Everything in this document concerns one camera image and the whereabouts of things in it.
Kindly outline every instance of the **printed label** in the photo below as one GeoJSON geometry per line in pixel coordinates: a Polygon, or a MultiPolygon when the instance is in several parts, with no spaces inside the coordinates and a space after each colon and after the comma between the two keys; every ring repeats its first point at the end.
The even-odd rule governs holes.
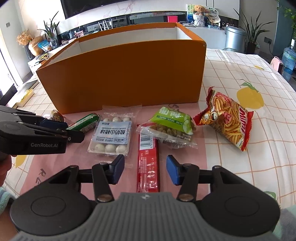
{"type": "Polygon", "coordinates": [[[140,150],[153,149],[153,137],[141,133],[140,136],[140,150]]]}
{"type": "Polygon", "coordinates": [[[92,141],[107,144],[127,144],[131,130],[131,121],[100,121],[92,141]]]}
{"type": "Polygon", "coordinates": [[[247,113],[246,111],[239,107],[239,121],[241,123],[241,126],[240,126],[240,131],[241,133],[243,134],[243,136],[245,135],[246,133],[246,124],[247,124],[247,113]]]}

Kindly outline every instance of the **blue water bottle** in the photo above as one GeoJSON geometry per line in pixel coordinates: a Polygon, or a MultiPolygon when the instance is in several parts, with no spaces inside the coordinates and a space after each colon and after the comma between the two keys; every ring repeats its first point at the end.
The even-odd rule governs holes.
{"type": "Polygon", "coordinates": [[[296,52],[294,49],[295,46],[295,40],[292,39],[291,46],[284,49],[283,53],[283,64],[284,64],[284,71],[282,76],[285,78],[286,81],[289,81],[291,78],[291,75],[293,73],[293,69],[295,67],[296,63],[296,52]]]}

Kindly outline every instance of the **green candy package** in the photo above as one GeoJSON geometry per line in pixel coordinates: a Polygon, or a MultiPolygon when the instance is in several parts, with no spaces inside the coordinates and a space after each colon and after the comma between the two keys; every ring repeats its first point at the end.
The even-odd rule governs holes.
{"type": "Polygon", "coordinates": [[[190,115],[167,107],[162,107],[148,122],[137,128],[137,132],[153,136],[172,149],[197,148],[193,140],[195,130],[190,115]]]}
{"type": "Polygon", "coordinates": [[[70,125],[67,130],[82,131],[83,133],[86,133],[96,127],[99,119],[100,117],[96,113],[89,114],[78,120],[74,124],[70,125]]]}

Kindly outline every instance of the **yellow lemon pattern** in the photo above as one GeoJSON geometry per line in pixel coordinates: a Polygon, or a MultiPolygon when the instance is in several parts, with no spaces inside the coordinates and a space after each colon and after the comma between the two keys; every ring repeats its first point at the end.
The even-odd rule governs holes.
{"type": "Polygon", "coordinates": [[[237,99],[242,107],[257,110],[264,106],[261,94],[251,83],[245,82],[241,86],[246,86],[237,92],[237,99]]]}
{"type": "Polygon", "coordinates": [[[26,157],[27,155],[18,155],[15,160],[15,168],[18,168],[19,166],[21,166],[26,160],[26,157]]]}
{"type": "Polygon", "coordinates": [[[258,65],[254,65],[254,67],[255,67],[256,69],[264,70],[262,67],[260,67],[260,66],[258,66],[258,65]]]}

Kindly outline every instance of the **trash can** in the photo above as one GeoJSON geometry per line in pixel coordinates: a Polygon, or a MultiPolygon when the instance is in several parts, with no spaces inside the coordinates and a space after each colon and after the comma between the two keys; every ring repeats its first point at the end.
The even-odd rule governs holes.
{"type": "Polygon", "coordinates": [[[247,32],[241,28],[228,26],[225,28],[226,41],[225,49],[234,52],[244,53],[245,42],[247,38],[247,32]]]}

